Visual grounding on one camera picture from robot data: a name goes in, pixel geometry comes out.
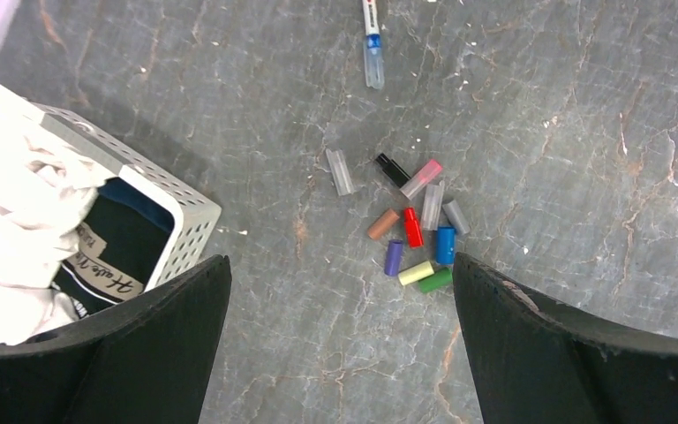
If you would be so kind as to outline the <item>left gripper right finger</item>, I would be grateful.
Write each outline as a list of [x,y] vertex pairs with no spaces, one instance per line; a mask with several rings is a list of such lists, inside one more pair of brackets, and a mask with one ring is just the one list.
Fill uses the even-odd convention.
[[678,423],[678,338],[589,314],[468,254],[456,310],[487,423]]

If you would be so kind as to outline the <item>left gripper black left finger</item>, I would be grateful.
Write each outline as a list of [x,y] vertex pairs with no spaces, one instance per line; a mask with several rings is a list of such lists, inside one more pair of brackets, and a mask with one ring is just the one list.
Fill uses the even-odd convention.
[[216,255],[134,299],[0,344],[0,423],[195,423],[228,311]]

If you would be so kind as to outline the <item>green pen cap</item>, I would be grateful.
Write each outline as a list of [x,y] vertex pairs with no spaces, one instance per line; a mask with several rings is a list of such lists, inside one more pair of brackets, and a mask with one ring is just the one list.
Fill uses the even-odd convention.
[[440,289],[448,284],[451,284],[452,280],[453,275],[451,269],[441,268],[435,271],[430,276],[427,276],[419,280],[418,288],[421,292],[428,293]]

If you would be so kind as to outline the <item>yellow pen cap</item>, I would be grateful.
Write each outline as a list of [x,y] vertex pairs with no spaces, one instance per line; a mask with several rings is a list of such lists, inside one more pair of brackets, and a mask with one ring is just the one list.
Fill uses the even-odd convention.
[[433,275],[435,272],[430,261],[422,261],[398,273],[397,278],[402,286],[416,283]]

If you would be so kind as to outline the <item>grey pen cap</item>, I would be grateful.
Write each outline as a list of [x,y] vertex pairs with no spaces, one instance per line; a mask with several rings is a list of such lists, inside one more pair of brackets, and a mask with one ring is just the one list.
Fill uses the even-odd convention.
[[442,205],[442,209],[450,224],[456,229],[459,236],[466,236],[470,233],[471,227],[456,200],[451,200]]

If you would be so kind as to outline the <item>red pen cap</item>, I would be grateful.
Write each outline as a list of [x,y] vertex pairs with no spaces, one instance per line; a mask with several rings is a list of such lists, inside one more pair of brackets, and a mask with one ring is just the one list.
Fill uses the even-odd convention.
[[415,208],[405,208],[403,210],[403,220],[409,247],[412,249],[422,247],[425,242]]

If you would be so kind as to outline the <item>purple pen cap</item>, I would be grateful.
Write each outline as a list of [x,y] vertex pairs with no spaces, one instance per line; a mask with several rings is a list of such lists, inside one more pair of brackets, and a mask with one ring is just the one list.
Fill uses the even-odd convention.
[[391,239],[388,242],[388,248],[383,266],[383,272],[386,276],[397,276],[403,258],[404,243],[400,239]]

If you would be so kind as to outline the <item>brown pen cap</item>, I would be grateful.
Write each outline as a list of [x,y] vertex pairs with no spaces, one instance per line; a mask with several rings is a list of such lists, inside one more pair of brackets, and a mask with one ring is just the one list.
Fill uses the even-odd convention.
[[378,240],[388,233],[399,219],[399,214],[394,209],[389,208],[373,222],[366,234],[370,239]]

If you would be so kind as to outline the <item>pink pen cap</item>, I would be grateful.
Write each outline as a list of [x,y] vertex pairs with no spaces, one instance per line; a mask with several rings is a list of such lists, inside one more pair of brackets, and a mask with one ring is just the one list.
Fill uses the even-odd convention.
[[401,193],[412,200],[425,186],[442,172],[442,166],[436,160],[429,160],[401,188]]

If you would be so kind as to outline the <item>black pen cap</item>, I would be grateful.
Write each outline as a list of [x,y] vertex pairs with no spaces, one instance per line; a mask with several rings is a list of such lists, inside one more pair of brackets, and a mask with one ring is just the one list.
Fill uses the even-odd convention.
[[378,154],[374,161],[386,177],[398,188],[403,187],[411,179],[406,170],[385,154]]

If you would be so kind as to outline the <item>blue cap silver pen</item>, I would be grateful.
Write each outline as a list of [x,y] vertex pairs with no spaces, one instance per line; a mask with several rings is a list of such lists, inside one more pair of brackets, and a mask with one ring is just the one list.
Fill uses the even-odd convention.
[[381,90],[384,87],[384,69],[378,7],[375,0],[362,0],[365,22],[364,65],[365,83],[368,87]]

